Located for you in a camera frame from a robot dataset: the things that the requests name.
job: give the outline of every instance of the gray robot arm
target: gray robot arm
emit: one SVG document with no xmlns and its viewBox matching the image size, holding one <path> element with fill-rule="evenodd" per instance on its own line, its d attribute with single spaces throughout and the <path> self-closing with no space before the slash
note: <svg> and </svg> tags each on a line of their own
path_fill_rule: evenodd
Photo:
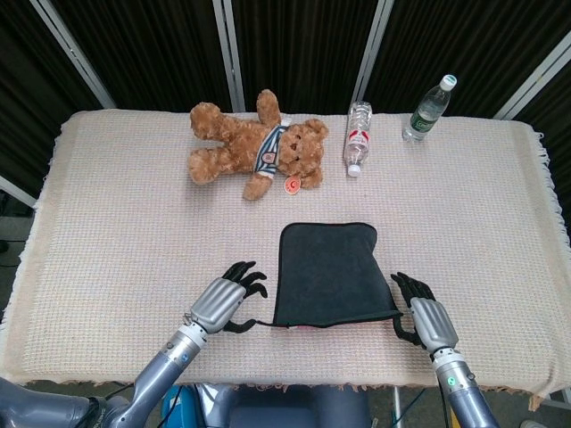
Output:
<svg viewBox="0 0 571 428">
<path fill-rule="evenodd" d="M 462 354 L 455 350 L 458 335 L 442 303 L 434 299 L 426 284 L 401 273 L 391 277 L 401 288 L 415 326 L 415 333 L 404 332 L 397 320 L 395 331 L 400 338 L 426 348 L 433 360 L 438 383 L 460 426 L 500 428 L 478 388 L 476 376 Z"/>
<path fill-rule="evenodd" d="M 159 400 L 204 347 L 208 334 L 222 329 L 242 332 L 252 326 L 252 322 L 236 325 L 230 318 L 246 297 L 255 292 L 267 297 L 262 284 L 253 284 L 266 279 L 265 275 L 255 272 L 243 278 L 253 265 L 236 263 L 208 286 L 185 314 L 184 324 L 135 380 L 131 402 L 122 397 L 105 401 L 28 391 L 0 378 L 0 425 L 4 422 L 18 428 L 143 428 Z M 93 401 L 98 403 L 95 425 L 83 424 Z"/>
</svg>

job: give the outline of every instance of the tag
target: tag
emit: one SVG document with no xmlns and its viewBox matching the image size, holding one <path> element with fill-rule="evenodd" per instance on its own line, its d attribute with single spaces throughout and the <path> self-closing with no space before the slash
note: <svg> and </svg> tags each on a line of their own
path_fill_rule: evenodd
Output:
<svg viewBox="0 0 571 428">
<path fill-rule="evenodd" d="M 284 189 L 287 194 L 296 194 L 302 187 L 302 181 L 298 176 L 288 177 L 284 183 Z"/>
</svg>

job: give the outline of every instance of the table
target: table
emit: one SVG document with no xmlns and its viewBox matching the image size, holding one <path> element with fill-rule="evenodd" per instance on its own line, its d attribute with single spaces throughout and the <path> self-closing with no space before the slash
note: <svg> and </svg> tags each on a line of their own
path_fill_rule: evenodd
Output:
<svg viewBox="0 0 571 428">
<path fill-rule="evenodd" d="M 362 221 L 377 229 L 385 275 L 425 281 L 448 309 L 480 384 L 541 397 L 571 384 L 571 252 L 538 135 L 513 121 L 442 118 L 424 143 L 406 144 L 405 116 L 377 114 L 355 180 L 342 163 L 345 116 L 320 119 L 330 129 L 322 186 L 292 196 L 278 176 L 247 202 L 247 176 L 189 179 L 190 150 L 215 143 L 197 140 L 186 114 L 73 116 L 5 313 L 0 375 L 133 381 L 234 261 L 257 260 L 269 289 L 235 321 L 270 321 L 281 230 Z M 220 333 L 180 381 L 435 385 L 426 353 L 399 341 L 390 322 Z"/>
</svg>

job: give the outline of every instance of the metal pole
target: metal pole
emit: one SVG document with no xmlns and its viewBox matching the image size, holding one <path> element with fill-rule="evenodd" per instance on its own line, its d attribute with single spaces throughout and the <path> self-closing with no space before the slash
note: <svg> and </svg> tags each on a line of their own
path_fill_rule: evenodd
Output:
<svg viewBox="0 0 571 428">
<path fill-rule="evenodd" d="M 36 198 L 24 192 L 17 185 L 11 183 L 2 176 L 0 176 L 0 189 L 4 190 L 6 193 L 16 198 L 18 201 L 25 203 L 31 208 L 34 208 L 34 205 L 36 204 Z"/>
<path fill-rule="evenodd" d="M 220 51 L 226 71 L 226 81 L 232 111 L 245 111 L 244 90 L 242 86 L 242 72 L 240 71 L 240 59 L 238 56 L 238 44 L 236 42 L 236 28 L 234 26 L 234 13 L 232 2 L 226 0 L 212 0 L 216 27 L 220 41 Z"/>
<path fill-rule="evenodd" d="M 571 31 L 553 48 L 493 118 L 514 119 L 569 60 L 571 60 Z"/>
<path fill-rule="evenodd" d="M 85 80 L 99 103 L 105 109 L 117 108 L 91 63 L 79 48 L 59 13 L 55 10 L 54 5 L 49 0 L 29 0 L 29 2 L 34 6 L 37 14 L 54 35 L 55 40 L 60 44 L 65 54 L 68 55 L 71 63 Z"/>
<path fill-rule="evenodd" d="M 386 24 L 389 21 L 392 9 L 393 0 L 379 0 L 377 3 L 377 9 L 375 10 L 373 22 L 371 23 L 371 30 L 368 33 L 363 58 L 360 62 L 359 74 L 355 81 L 351 103 L 355 100 L 362 100 L 365 90 L 367 90 L 368 80 L 375 66 L 378 51 L 381 47 L 381 41 L 383 40 L 383 34 L 385 33 Z"/>
<path fill-rule="evenodd" d="M 398 420 L 401 417 L 401 390 L 398 386 L 393 386 L 393 401 L 394 401 L 394 419 Z M 396 428 L 404 428 L 404 422 L 401 420 L 396 423 Z"/>
</svg>

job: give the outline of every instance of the black towel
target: black towel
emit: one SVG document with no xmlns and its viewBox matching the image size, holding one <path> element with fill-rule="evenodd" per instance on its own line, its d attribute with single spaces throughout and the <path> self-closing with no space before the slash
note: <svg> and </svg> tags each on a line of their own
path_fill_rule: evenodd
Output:
<svg viewBox="0 0 571 428">
<path fill-rule="evenodd" d="M 294 223 L 282 232 L 273 325 L 331 325 L 399 317 L 364 223 Z"/>
</svg>

